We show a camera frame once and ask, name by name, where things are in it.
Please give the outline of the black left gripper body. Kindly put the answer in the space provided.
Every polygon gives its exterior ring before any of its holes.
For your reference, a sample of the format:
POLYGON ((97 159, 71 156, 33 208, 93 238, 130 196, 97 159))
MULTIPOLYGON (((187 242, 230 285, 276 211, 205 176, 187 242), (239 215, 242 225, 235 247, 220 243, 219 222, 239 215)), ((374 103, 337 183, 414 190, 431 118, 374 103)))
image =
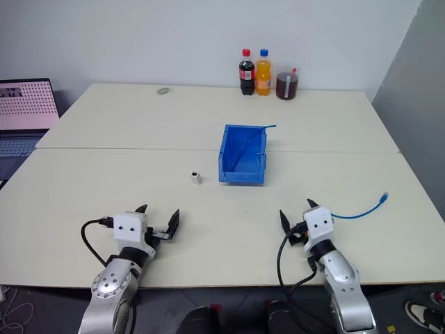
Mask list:
POLYGON ((145 233, 145 242, 148 246, 156 248, 161 241, 170 240, 170 234, 166 232, 159 232, 154 230, 153 227, 148 227, 145 233))

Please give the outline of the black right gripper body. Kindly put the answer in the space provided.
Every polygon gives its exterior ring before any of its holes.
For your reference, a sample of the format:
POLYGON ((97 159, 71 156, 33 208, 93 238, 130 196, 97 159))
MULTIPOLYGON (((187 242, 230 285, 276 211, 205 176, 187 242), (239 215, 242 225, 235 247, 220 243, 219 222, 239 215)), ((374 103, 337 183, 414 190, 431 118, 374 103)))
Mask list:
POLYGON ((294 246, 296 244, 305 245, 308 241, 308 227, 306 222, 300 222, 290 229, 289 243, 294 246))

